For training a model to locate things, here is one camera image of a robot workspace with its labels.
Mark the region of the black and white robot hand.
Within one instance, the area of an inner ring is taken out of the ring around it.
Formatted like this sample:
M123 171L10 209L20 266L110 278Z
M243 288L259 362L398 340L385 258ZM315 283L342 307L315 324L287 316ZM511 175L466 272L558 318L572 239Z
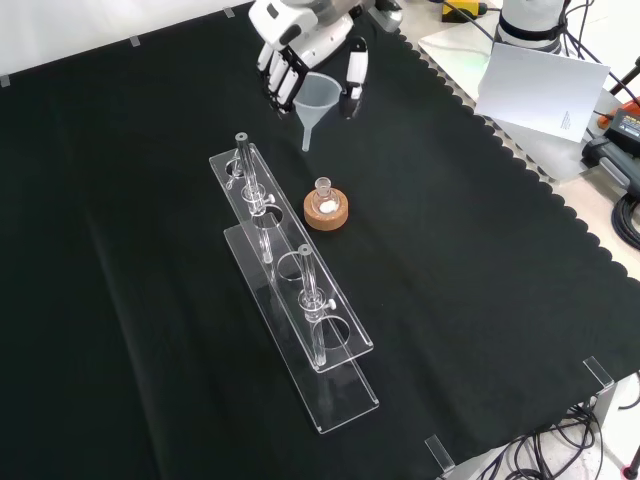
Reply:
M256 1L249 19L264 42L256 61L263 89L273 108L288 113L307 75L342 47L349 62L340 93L346 119L360 110L368 72L368 45L351 36L354 20L364 13L360 1Z

